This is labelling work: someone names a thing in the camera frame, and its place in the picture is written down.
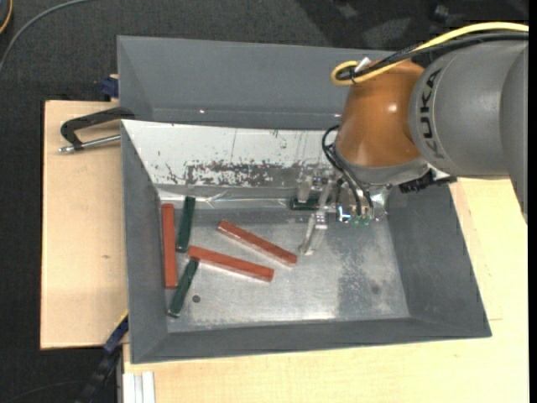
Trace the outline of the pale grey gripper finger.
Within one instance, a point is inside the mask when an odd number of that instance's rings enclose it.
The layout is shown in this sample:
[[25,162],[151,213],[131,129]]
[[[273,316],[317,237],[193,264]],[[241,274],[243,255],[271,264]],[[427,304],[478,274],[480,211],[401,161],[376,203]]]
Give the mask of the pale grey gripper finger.
[[312,255],[328,229],[328,214],[326,212],[314,212],[307,225],[304,240],[299,246],[299,253],[302,255]]
[[313,176],[304,175],[297,187],[297,202],[306,203],[310,198],[310,192],[313,186]]

